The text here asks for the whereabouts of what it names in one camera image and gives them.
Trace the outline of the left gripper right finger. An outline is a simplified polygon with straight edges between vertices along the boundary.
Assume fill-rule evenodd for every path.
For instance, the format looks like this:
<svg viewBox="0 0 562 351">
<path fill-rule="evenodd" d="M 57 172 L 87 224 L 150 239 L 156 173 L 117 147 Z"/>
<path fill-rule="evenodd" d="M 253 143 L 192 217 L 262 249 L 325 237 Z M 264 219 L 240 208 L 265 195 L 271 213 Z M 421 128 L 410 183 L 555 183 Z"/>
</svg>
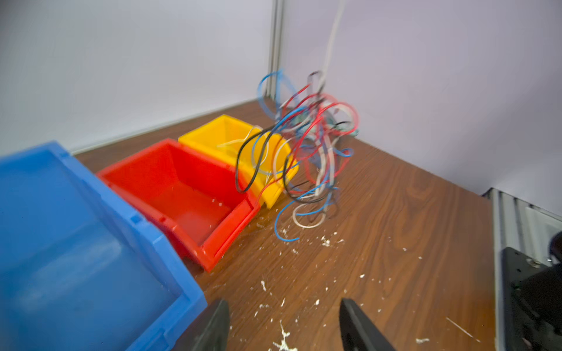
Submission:
<svg viewBox="0 0 562 351">
<path fill-rule="evenodd" d="M 345 351 L 395 351 L 370 318 L 350 298 L 343 298 L 339 311 L 340 333 Z"/>
</svg>

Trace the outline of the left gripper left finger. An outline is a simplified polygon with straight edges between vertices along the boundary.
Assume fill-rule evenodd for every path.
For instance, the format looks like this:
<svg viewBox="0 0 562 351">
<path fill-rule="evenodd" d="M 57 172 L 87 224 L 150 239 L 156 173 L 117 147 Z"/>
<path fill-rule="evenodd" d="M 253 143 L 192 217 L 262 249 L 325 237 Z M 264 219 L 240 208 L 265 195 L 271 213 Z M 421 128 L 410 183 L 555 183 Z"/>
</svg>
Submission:
<svg viewBox="0 0 562 351">
<path fill-rule="evenodd" d="M 231 327 L 230 317 L 225 299 L 213 301 L 189 325 L 172 350 L 225 351 Z"/>
</svg>

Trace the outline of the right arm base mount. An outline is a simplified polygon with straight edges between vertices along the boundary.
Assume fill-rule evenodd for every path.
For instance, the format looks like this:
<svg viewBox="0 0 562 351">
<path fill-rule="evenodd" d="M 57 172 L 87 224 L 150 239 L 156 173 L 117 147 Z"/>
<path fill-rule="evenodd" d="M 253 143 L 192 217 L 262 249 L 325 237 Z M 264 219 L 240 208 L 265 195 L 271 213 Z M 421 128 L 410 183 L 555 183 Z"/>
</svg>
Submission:
<svg viewBox="0 0 562 351">
<path fill-rule="evenodd" d="M 513 248 L 501 253 L 506 350 L 561 349 L 561 234 L 550 241 L 551 266 Z"/>
</svg>

